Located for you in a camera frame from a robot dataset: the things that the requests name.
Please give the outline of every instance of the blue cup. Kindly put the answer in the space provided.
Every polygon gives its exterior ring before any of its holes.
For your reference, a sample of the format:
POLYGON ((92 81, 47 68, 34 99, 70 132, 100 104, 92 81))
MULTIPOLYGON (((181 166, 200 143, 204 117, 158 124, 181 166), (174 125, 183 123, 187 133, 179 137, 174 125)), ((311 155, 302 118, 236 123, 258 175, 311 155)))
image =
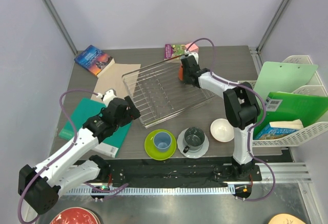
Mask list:
POLYGON ((154 145, 159 152, 167 152, 172 143, 172 138, 167 132, 159 132, 154 137, 154 145))

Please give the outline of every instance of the metal pole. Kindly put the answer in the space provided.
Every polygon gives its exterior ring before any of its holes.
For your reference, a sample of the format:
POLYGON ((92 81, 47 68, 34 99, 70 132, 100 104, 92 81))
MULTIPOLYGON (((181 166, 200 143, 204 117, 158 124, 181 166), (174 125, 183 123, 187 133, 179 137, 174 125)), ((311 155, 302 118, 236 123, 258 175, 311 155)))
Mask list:
POLYGON ((61 31, 61 33, 63 34, 66 42, 68 43, 69 47, 71 48, 72 52, 74 55, 77 54, 77 49, 73 43, 72 38, 70 37, 70 35, 68 34, 62 20, 60 19, 55 7, 53 6, 51 0, 43 0, 44 4, 46 5, 49 13, 51 14, 52 18, 54 19, 55 23, 57 24, 59 30, 61 31))
POLYGON ((288 4, 290 3, 291 0, 282 0, 278 10, 276 12, 276 14, 274 15, 274 17, 272 18, 268 28, 266 29, 265 34, 263 35, 259 46, 257 47, 257 52, 258 54, 261 54, 261 51, 263 49, 263 47, 265 46, 265 44, 267 43, 271 33, 273 32, 275 26, 277 25, 277 23, 279 22, 282 14, 284 13, 284 11, 286 10, 288 4))

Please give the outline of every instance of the wooden table surface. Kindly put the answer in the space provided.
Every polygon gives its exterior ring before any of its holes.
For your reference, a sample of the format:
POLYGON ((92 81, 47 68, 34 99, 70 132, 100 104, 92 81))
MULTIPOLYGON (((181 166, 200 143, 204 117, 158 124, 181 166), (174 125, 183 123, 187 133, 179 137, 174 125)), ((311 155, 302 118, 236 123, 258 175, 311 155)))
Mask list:
MULTIPOLYGON (((223 78, 238 80, 255 80, 257 74, 253 59, 247 46, 237 47, 216 47, 217 59, 214 72, 223 78)), ((108 53, 114 57, 115 62, 119 64, 141 64, 141 67, 147 66, 163 60, 164 48, 154 49, 129 49, 129 50, 110 50, 108 53)), ((210 68, 212 61, 212 48, 200 47, 199 63, 201 68, 210 68)), ((72 76, 69 82, 68 90, 83 88, 93 90, 97 82, 97 77, 88 71, 74 65, 72 76)), ((91 95, 88 93, 75 92, 68 94, 65 98, 64 106, 69 114, 72 114, 81 98, 91 95)), ((195 110, 189 110, 183 114, 164 121, 160 124, 145 129, 139 120, 133 121, 129 133, 118 153, 117 159, 144 159, 149 158, 144 149, 146 136, 153 130, 166 129, 173 133, 177 138, 180 132, 189 127, 199 127, 203 129, 210 141, 210 147, 205 156, 231 156, 234 150, 234 142, 217 142, 210 134, 210 125, 212 121, 218 118, 225 118, 223 100, 219 97, 213 98, 210 103, 195 110)), ((64 127, 66 119, 63 114, 57 127, 57 134, 64 127)), ((51 154, 57 151, 67 141, 55 137, 51 154)), ((81 159, 86 160, 91 155, 98 154, 104 159, 109 157, 89 151, 81 159)), ((281 149, 278 147, 254 148, 255 155, 280 155, 281 149)), ((183 157, 180 151, 176 150, 172 157, 183 157)))

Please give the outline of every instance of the dish rack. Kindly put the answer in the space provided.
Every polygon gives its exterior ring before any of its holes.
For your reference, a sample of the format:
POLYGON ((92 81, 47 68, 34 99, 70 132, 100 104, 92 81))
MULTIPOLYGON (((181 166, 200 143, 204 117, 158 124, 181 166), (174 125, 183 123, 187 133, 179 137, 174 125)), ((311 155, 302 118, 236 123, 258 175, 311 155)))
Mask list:
MULTIPOLYGON (((310 57, 307 55, 295 55, 287 57, 283 63, 294 63, 294 64, 313 64, 310 57)), ((243 80, 239 81, 249 82, 252 87, 255 87, 255 80, 243 80)), ((313 75, 311 80, 305 85, 296 89, 293 93, 297 94, 306 94, 306 95, 316 95, 316 96, 325 96, 327 97, 327 91, 317 73, 313 75)), ((318 135, 328 131, 328 112, 326 112, 316 123, 303 128, 297 132, 289 134, 283 138, 278 139, 269 139, 269 140, 254 140, 254 147, 295 147, 300 146, 301 144, 309 141, 312 138, 317 137, 318 135)))
POLYGON ((202 106, 214 97, 210 91, 183 84, 178 78, 180 65, 180 58, 175 57, 122 76, 146 128, 202 106))

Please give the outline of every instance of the cup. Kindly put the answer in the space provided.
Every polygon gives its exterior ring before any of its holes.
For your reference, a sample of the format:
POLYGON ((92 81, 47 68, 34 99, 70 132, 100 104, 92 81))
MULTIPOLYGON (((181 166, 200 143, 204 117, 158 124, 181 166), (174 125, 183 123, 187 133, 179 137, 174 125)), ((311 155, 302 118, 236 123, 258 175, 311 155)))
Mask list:
POLYGON ((159 132, 154 136, 154 145, 159 152, 167 152, 172 143, 172 138, 167 132, 159 132))
POLYGON ((205 134, 202 129, 197 127, 191 127, 184 133, 184 153, 188 151, 196 152, 201 149, 205 141, 205 134))

